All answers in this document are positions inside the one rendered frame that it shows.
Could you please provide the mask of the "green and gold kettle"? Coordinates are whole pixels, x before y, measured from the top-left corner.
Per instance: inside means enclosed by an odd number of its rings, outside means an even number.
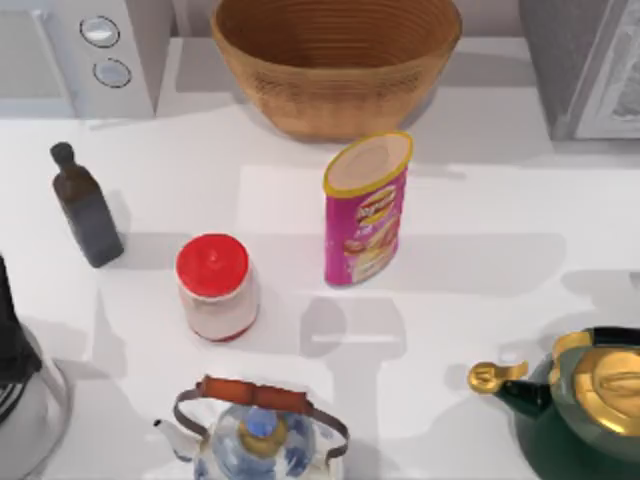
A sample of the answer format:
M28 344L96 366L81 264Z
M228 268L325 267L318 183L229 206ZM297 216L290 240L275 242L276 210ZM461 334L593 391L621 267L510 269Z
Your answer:
M533 372L526 362L480 362L467 382L514 412L539 480L640 480L639 328L571 332Z

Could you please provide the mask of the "woven brown basket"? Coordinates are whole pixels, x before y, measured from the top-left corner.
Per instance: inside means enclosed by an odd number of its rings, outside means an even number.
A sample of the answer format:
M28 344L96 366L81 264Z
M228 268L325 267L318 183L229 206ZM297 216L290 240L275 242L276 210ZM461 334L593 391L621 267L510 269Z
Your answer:
M212 37L280 131L322 140L395 130L462 34L454 0L220 0Z

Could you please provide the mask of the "round microwave knob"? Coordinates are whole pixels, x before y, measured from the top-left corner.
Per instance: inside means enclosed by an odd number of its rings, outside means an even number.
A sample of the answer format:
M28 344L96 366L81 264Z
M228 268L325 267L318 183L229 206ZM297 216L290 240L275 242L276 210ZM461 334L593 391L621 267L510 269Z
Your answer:
M103 86L111 89L126 87L132 80L129 67L115 58L107 58L93 65L94 78Z
M118 25L106 16L83 19L79 24L79 33L85 42L100 49L115 46L121 36Z

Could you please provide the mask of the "white jar with red lid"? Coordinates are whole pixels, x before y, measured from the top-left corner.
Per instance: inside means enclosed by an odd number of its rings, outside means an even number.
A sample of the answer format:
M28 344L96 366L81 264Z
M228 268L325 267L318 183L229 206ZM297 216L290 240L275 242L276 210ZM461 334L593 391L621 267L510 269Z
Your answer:
M187 324L199 337L230 342L256 322L259 285L249 253L235 237L193 237L178 252L175 273Z

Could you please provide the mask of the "pale microwave oven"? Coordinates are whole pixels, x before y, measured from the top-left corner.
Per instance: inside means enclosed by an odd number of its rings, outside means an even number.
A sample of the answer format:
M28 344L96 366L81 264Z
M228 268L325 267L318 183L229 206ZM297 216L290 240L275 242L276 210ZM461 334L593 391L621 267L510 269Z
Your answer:
M119 42L89 45L85 18L106 16ZM0 118L151 118L161 93L175 23L172 0L0 0ZM132 73L124 88L101 85L107 58Z

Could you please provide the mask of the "pink and yellow can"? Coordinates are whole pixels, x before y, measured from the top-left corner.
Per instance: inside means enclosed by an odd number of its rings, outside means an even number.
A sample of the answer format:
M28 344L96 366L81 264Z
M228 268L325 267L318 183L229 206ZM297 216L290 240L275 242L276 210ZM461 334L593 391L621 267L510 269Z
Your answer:
M354 142L328 164L323 178L328 284L359 284L394 258L412 155L412 137L392 131Z

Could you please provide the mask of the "dark glass bottle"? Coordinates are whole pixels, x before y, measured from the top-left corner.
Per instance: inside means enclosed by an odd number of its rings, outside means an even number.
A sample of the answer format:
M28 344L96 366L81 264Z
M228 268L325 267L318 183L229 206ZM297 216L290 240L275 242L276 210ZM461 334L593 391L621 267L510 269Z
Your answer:
M101 268L124 253L103 191L90 171L78 164L68 142L50 148L58 166L52 185L71 232L93 268Z

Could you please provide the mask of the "blue and white teapot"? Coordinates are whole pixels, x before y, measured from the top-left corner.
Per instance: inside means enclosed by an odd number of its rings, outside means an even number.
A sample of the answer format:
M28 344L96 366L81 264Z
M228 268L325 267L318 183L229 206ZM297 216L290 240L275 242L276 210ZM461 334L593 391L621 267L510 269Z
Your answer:
M350 433L304 392L204 376L157 419L193 480L345 480Z

